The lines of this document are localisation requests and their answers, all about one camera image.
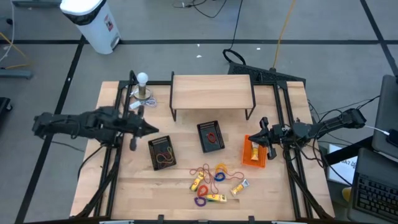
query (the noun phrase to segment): white trash can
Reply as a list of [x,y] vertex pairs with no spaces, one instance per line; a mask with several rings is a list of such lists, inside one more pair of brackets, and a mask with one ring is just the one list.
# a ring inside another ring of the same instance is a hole
[[118,27],[106,0],[62,0],[62,12],[100,54],[110,54],[120,41]]

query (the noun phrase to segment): trash can lid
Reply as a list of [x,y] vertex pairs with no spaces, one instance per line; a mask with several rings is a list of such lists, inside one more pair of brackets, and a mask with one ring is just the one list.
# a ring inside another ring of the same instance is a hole
[[105,0],[62,0],[60,9],[67,14],[84,16],[94,11],[102,1]]

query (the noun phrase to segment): toothpaste tube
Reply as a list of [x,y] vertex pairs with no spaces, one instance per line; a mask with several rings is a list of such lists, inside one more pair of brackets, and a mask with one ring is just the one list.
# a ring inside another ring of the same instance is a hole
[[249,187],[249,182],[244,179],[238,186],[231,189],[231,193],[235,197],[238,192],[242,191],[246,187]]
[[198,174],[198,177],[195,179],[195,181],[193,181],[193,184],[191,185],[190,189],[192,191],[196,192],[198,190],[199,183],[204,178],[205,178],[205,173],[203,171],[200,171],[199,174]]
[[259,160],[259,145],[255,142],[251,142],[251,160]]
[[226,202],[225,195],[206,195],[205,198],[208,202]]

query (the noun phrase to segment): paper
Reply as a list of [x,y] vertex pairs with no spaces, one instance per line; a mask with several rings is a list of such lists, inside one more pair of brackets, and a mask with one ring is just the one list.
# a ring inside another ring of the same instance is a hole
[[[329,153],[340,150],[341,147],[329,144]],[[355,166],[356,166],[356,157],[352,157],[351,159],[346,159],[337,164],[332,165],[332,167],[336,170],[337,173],[340,174],[344,179],[346,179],[349,183],[353,183]],[[334,180],[336,182],[347,184],[343,179],[341,179],[330,167],[328,167],[328,179]]]

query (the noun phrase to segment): small wooden bench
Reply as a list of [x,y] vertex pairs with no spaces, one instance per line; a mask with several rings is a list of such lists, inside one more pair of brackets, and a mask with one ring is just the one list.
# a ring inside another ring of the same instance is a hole
[[244,109],[246,120],[256,107],[249,75],[174,75],[170,88],[170,109]]

